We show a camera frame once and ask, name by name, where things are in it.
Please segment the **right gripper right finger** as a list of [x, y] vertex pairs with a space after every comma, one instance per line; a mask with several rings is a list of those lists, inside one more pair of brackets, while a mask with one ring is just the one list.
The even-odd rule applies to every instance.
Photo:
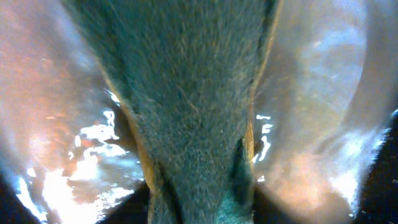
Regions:
[[397, 114], [366, 180], [357, 224], [397, 224]]

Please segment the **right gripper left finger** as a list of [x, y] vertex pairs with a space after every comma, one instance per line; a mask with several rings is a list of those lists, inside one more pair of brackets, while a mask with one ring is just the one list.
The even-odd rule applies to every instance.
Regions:
[[39, 224], [1, 175], [1, 224]]

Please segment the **green yellow sponge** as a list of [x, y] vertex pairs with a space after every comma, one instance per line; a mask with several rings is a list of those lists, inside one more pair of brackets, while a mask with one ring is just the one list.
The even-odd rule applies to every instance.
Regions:
[[149, 223], [252, 223], [252, 104], [277, 1], [63, 1], [120, 100]]

